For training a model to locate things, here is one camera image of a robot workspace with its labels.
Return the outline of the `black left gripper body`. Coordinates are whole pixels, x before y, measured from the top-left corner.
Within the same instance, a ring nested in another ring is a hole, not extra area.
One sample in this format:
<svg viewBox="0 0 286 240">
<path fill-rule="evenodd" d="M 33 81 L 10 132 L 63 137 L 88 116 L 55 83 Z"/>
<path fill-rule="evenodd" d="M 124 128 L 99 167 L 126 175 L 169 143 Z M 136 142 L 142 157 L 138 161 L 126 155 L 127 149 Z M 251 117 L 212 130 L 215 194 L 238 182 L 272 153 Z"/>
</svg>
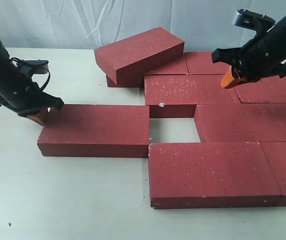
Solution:
<svg viewBox="0 0 286 240">
<path fill-rule="evenodd" d="M 43 92 L 36 82 L 32 82 L 20 90 L 0 94 L 1 106 L 13 111 L 20 117 L 27 117 L 48 108 L 61 110 L 64 102 L 59 97 Z"/>
</svg>

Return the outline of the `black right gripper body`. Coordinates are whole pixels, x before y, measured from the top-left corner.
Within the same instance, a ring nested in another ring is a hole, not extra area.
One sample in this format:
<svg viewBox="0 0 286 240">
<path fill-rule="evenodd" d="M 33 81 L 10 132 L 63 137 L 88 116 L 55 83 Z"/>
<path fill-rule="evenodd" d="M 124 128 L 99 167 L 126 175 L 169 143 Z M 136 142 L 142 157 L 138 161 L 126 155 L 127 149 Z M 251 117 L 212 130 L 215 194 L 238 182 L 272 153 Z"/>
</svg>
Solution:
<svg viewBox="0 0 286 240">
<path fill-rule="evenodd" d="M 212 62 L 233 66 L 239 77 L 245 78 L 243 83 L 286 77 L 286 15 L 267 32 L 256 33 L 242 47 L 214 50 Z"/>
</svg>

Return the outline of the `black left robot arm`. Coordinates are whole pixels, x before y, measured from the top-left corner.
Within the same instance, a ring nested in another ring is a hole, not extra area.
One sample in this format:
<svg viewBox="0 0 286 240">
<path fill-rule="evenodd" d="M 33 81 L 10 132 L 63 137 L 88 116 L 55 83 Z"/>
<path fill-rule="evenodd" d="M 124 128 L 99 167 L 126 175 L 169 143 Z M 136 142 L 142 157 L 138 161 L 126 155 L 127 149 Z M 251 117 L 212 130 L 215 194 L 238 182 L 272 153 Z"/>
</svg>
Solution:
<svg viewBox="0 0 286 240">
<path fill-rule="evenodd" d="M 47 60 L 21 60 L 10 57 L 0 40 L 0 107 L 15 112 L 19 117 L 44 125 L 50 108 L 62 109 L 61 98 L 44 92 L 49 80 L 42 86 L 33 81 L 33 75 L 49 74 Z"/>
</svg>

